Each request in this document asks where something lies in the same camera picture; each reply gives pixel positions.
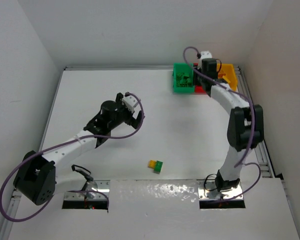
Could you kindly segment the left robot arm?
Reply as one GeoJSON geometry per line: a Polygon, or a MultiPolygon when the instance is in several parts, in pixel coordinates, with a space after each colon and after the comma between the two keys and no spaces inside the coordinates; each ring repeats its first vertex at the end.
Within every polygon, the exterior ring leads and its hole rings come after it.
{"type": "Polygon", "coordinates": [[[28,152],[17,171],[13,186],[37,206],[50,201],[60,189],[65,192],[81,190],[86,182],[93,180],[89,170],[72,165],[72,171],[79,175],[65,180],[58,177],[58,172],[81,155],[113,139],[112,130],[121,124],[125,123],[138,131],[145,115],[140,110],[134,118],[134,113],[141,105],[140,99],[129,92],[119,92],[115,100],[104,101],[97,115],[74,137],[42,152],[28,152]]]}

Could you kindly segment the yellow green lego block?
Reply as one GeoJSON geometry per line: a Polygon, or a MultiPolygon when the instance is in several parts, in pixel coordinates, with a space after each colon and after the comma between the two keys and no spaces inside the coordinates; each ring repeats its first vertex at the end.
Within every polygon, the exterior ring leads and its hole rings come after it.
{"type": "Polygon", "coordinates": [[[150,169],[153,169],[154,173],[160,174],[162,167],[163,167],[163,162],[162,161],[158,161],[158,160],[150,160],[148,163],[148,167],[150,169]]]}

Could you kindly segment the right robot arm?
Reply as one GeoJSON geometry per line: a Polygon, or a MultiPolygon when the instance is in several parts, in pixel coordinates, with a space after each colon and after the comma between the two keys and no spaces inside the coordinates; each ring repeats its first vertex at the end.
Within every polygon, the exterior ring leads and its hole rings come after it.
{"type": "Polygon", "coordinates": [[[249,151],[264,140],[264,111],[245,95],[231,89],[218,77],[215,58],[199,59],[195,73],[206,94],[217,101],[229,115],[227,140],[229,149],[215,178],[216,189],[226,191],[237,187],[240,173],[249,151]]]}

